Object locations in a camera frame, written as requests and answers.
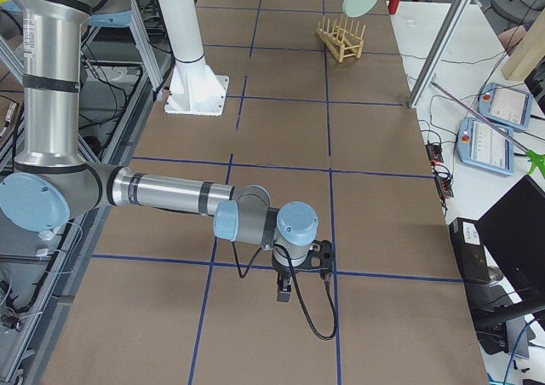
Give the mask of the wooden plate rack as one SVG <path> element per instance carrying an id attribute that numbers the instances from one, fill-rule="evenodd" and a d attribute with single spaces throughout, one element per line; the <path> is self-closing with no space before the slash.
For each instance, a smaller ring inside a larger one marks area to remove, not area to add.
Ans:
<path id="1" fill-rule="evenodd" d="M 366 25 L 361 20 L 342 14 L 339 18 L 325 15 L 318 22 L 315 32 L 334 59 L 342 63 L 345 59 L 360 59 L 364 49 Z"/>

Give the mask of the black box with label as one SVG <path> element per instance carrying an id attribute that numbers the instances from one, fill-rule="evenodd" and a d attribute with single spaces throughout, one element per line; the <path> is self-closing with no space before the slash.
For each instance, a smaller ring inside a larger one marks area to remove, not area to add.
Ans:
<path id="1" fill-rule="evenodd" d="M 490 282 L 485 258 L 485 247 L 481 243 L 475 221 L 457 217 L 449 225 L 450 241 L 459 273 L 464 281 L 475 284 Z"/>

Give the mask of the black usb hub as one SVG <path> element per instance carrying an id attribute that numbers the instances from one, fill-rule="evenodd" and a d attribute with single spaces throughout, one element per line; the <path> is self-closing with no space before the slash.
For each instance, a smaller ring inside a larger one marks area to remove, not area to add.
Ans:
<path id="1" fill-rule="evenodd" d="M 429 161 L 431 164 L 439 163 L 442 164 L 444 162 L 443 160 L 443 148 L 442 145 L 438 142 L 430 143 L 428 142 L 426 144 L 426 151 L 427 156 L 429 158 Z"/>

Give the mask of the black monitor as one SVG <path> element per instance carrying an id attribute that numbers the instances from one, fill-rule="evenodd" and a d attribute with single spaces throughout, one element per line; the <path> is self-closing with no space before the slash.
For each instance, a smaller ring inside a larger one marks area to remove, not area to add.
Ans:
<path id="1" fill-rule="evenodd" d="M 544 216 L 544 191 L 526 175 L 476 224 L 485 248 L 524 300 L 544 293 Z"/>

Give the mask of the near teach pendant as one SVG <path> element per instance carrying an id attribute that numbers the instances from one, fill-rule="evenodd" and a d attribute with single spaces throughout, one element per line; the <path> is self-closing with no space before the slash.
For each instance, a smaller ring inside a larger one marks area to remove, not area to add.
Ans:
<path id="1" fill-rule="evenodd" d="M 499 175 L 514 173 L 514 146 L 487 124 L 476 118 L 460 123 L 456 150 L 459 159 L 470 166 Z"/>

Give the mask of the teach pendant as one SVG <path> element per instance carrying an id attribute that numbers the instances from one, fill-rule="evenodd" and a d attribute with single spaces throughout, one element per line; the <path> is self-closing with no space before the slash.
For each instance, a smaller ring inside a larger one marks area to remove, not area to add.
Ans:
<path id="1" fill-rule="evenodd" d="M 514 173 L 514 146 L 487 124 L 476 118 L 460 123 L 456 150 L 459 159 L 470 166 L 499 175 Z"/>
<path id="2" fill-rule="evenodd" d="M 528 129 L 533 96 L 506 84 L 485 85 L 478 98 L 478 111 L 486 118 L 521 132 Z"/>

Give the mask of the grabber stick tool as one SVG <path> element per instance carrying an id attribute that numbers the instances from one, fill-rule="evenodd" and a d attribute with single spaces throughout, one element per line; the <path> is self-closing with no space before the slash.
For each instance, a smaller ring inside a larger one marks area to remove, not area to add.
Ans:
<path id="1" fill-rule="evenodd" d="M 544 155 L 538 154 L 531 150 L 530 148 L 524 146 L 521 142 L 514 139 L 513 136 L 509 135 L 507 132 L 504 132 L 503 130 L 499 129 L 492 121 L 490 121 L 488 118 L 486 118 L 484 115 L 482 115 L 480 112 L 476 111 L 472 107 L 465 104 L 463 101 L 456 98 L 451 92 L 441 87 L 436 82 L 431 82 L 432 86 L 441 91 L 446 97 L 448 97 L 450 100 L 454 101 L 457 105 L 461 106 L 468 112 L 471 112 L 477 119 L 488 125 L 492 130 L 496 131 L 497 134 L 501 135 L 503 138 L 505 138 L 508 141 L 511 141 L 520 151 L 522 151 L 525 156 L 529 159 L 529 162 L 531 163 L 531 167 L 529 170 L 529 174 L 532 174 L 535 169 L 539 169 L 540 173 L 543 177 L 545 177 L 545 168 L 544 168 Z"/>

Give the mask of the far teach pendant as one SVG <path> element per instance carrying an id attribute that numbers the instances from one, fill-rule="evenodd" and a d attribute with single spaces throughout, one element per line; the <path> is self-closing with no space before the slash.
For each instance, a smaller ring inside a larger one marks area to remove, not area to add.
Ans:
<path id="1" fill-rule="evenodd" d="M 485 85 L 478 98 L 478 111 L 486 118 L 521 132 L 528 129 L 533 96 L 506 84 Z"/>

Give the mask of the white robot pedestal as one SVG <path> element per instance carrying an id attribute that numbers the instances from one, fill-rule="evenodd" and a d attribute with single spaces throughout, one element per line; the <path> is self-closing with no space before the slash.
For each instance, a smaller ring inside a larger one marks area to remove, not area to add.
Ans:
<path id="1" fill-rule="evenodd" d="M 205 59 L 194 0 L 158 0 L 175 58 L 165 111 L 218 117 L 229 77 L 216 75 Z"/>

